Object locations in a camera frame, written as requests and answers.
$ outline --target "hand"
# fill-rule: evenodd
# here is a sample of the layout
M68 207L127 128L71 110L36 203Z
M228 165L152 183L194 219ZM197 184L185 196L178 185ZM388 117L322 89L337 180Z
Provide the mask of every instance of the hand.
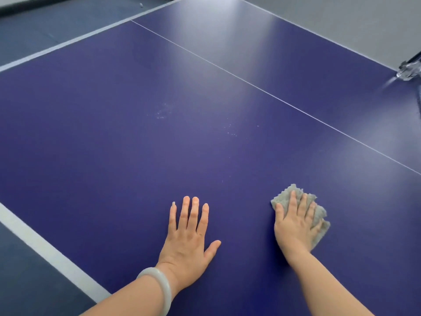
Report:
M300 206L297 207L295 191L291 192L288 212L284 218L284 208L276 204L275 237L288 262L300 252L310 252L312 242L322 227L323 220L311 228L314 218L316 203L310 204L306 214L307 194L301 197Z
M173 202L170 208L168 235L156 265L156 268L167 276L173 298L202 276L221 244L221 241L214 241L204 252L209 206L203 205L202 217L197 225L199 199L193 197L190 217L188 217L189 204L190 198L185 196L177 228L177 207Z

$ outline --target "left hand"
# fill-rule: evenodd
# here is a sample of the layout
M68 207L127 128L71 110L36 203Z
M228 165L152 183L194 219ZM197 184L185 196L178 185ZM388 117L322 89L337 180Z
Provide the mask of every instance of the left hand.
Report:
M188 217L189 204L190 198L185 196L177 228L177 207L173 202L170 208L168 235L156 265L156 268L167 277L173 298L202 276L221 245L221 241L214 241L204 251L209 206L206 203L203 205L202 217L197 225L199 199L193 197L190 217Z

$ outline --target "forearm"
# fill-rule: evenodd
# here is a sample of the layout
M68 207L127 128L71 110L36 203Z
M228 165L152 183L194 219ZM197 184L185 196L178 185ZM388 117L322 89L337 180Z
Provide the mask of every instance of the forearm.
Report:
M83 316L158 316L164 294L152 276L142 276L104 299Z
M308 252L288 259L301 283L312 316L373 316Z

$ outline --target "finger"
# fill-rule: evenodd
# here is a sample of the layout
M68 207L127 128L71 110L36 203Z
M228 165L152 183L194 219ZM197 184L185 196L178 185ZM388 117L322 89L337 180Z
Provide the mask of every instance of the finger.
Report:
M297 209L297 215L299 217L304 218L304 216L306 216L306 209L307 209L307 194L304 193L303 196L301 196L300 205L298 206L298 209Z
M176 202L173 202L170 208L170 221L168 222L168 234L173 233L177 230L176 214L177 214L177 206L176 206Z
M187 223L188 231L196 232L198 216L199 216L199 199L197 197L193 197L192 210L190 211L189 222Z
M310 232L311 232L311 234L312 234L313 237L316 237L316 235L320 232L320 229L322 228L323 222L324 222L324 219L322 218L318 222L318 224L311 229Z
M275 207L275 222L281 222L284 219L284 207L281 203L276 203Z
M312 202L306 214L305 221L310 225L313 223L314 213L316 212L316 206L317 204L315 202Z
M215 257L216 251L218 250L219 246L221 246L221 241L213 241L207 250L205 250L205 264L206 266L209 265L211 260Z
M289 215L297 215L297 196L295 194L295 191L291 192L287 216Z
M178 221L178 229L185 230L187 228L187 217L189 215L190 197L183 198L182 211L180 213L180 220Z
M208 228L209 205L205 203L202 207L202 217L200 218L199 225L197 226L197 233L200 236L205 236L206 229Z

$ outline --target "gray cloth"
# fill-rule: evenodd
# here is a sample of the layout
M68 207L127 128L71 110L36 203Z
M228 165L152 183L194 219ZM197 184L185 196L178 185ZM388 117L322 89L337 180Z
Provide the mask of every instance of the gray cloth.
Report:
M304 191L300 188L298 188L295 184L291 184L287 189L285 189L282 193L280 193L278 196L276 196L273 200L271 200L271 204L273 209L276 209L276 203L281 203L282 207L284 208L284 214L287 215L288 212L288 205L289 205L289 199L291 192L295 191L297 196L297 204L300 204L301 196L303 195ZM307 194L307 209L306 213L309 210L310 204L316 199L316 196L313 194ZM314 219L312 228L316 226L321 219L326 217L326 210L321 207L320 205L316 206L316 209L314 211ZM316 236L316 238L313 240L312 249L318 244L318 242L322 239L322 237L326 234L330 227L330 223L327 221L323 221L322 227L320 228L320 232Z

